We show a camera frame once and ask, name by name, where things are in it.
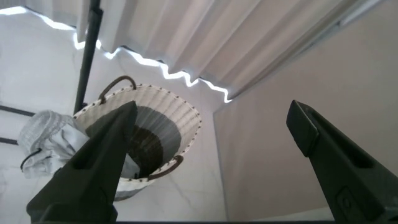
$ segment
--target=metal rack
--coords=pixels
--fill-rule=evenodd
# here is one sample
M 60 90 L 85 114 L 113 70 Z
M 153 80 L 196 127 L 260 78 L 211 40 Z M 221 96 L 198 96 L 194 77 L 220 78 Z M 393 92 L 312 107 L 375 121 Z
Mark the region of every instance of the metal rack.
M 85 93 L 87 89 L 88 78 L 90 77 L 91 64 L 93 63 L 95 53 L 95 43 L 100 32 L 103 10 L 100 8 L 100 0 L 90 0 L 90 11 L 88 14 L 88 30 L 86 36 L 85 50 L 83 53 L 83 61 L 80 68 L 79 84 L 77 88 L 77 95 L 75 100 L 75 109 L 73 113 L 80 111 L 84 105 Z M 0 105 L 0 110 L 10 113 L 21 114 L 24 116 L 33 116 L 34 113 L 24 111 L 8 106 Z M 15 139 L 8 139 L 0 137 L 1 143 L 17 145 Z

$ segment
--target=brown handle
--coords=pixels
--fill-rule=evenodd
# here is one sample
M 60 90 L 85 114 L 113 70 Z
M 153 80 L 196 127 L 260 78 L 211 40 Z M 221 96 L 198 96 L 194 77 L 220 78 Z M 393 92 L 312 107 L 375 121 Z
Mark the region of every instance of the brown handle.
M 184 160 L 184 157 L 178 155 L 178 156 L 175 156 L 174 159 L 176 160 L 175 164 L 173 164 L 170 168 L 168 168 L 164 172 L 161 172 L 161 173 L 158 173 L 158 174 L 154 174 L 154 175 L 150 175 L 148 177 L 148 180 L 158 179 L 160 177 L 163 177 L 163 176 L 171 173 L 173 170 L 175 170 L 175 168 L 177 168 L 182 163 L 182 161 Z
M 130 76 L 128 76 L 128 75 L 120 76 L 119 78 L 117 78 L 113 82 L 111 82 L 111 84 L 109 84 L 104 89 L 104 91 L 102 91 L 102 93 L 99 95 L 98 99 L 101 100 L 100 105 L 106 103 L 105 94 L 107 94 L 107 92 L 110 91 L 112 89 L 112 87 L 114 87 L 116 84 L 118 84 L 118 82 L 120 82 L 121 80 L 129 80 L 132 84 L 132 89 L 133 90 L 137 89 L 137 85 L 136 85 L 135 81 Z

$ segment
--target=light under curtain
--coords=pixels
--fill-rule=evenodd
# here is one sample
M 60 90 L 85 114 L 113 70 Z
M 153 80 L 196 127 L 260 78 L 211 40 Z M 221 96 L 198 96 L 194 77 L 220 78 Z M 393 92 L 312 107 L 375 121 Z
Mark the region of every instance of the light under curtain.
M 89 0 L 21 0 L 84 41 Z M 238 96 L 370 0 L 102 0 L 103 50 L 125 46 Z

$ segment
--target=basket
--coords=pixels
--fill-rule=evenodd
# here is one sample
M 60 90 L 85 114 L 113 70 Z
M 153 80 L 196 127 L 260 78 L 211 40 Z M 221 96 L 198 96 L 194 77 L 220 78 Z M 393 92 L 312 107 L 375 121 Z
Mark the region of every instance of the basket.
M 131 85 L 105 96 L 105 94 L 121 80 L 129 80 Z M 183 162 L 183 155 L 192 146 L 201 125 L 199 112 L 187 101 L 162 87 L 143 84 L 136 85 L 134 80 L 129 76 L 121 76 L 115 79 L 115 81 L 104 89 L 97 101 L 77 112 L 74 118 L 84 128 L 88 128 L 96 120 L 100 119 L 100 117 L 130 101 L 135 101 L 138 107 L 136 125 L 140 128 L 148 129 L 155 134 L 173 135 L 173 137 L 166 136 L 167 143 L 164 144 L 167 145 L 167 147 L 174 147 L 175 153 L 165 155 L 166 158 L 167 156 L 171 156 L 171 158 L 168 161 L 164 161 L 161 167 L 148 177 L 140 179 L 127 179 L 121 177 L 116 191 L 115 201 L 132 197 L 144 187 L 154 183 L 156 179 L 175 170 Z M 149 117 L 148 110 L 160 113 L 169 121 L 173 122 L 175 131 L 172 128 L 162 128 L 166 125 L 166 122 L 153 122 Z M 179 134 L 179 138 L 174 137 L 175 134 L 173 134 L 173 131 Z

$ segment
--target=white tile floor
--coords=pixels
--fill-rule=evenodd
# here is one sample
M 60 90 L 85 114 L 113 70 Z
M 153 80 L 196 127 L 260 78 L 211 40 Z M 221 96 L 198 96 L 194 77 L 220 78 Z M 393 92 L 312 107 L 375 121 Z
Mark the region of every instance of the white tile floor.
M 71 114 L 83 55 L 74 48 L 73 34 L 52 29 L 30 13 L 0 15 L 0 104 Z M 120 75 L 185 98 L 198 108 L 203 126 L 178 169 L 114 204 L 118 220 L 226 220 L 213 126 L 213 112 L 223 104 L 223 94 L 203 82 L 189 88 L 185 80 L 166 80 L 159 67 L 140 65 L 125 51 L 109 60 L 97 50 L 85 101 L 96 100 Z M 0 136 L 15 139 L 27 119 L 0 111 Z M 29 223 L 25 206 L 49 180 L 25 179 L 19 170 L 23 158 L 17 146 L 0 144 L 0 223 Z

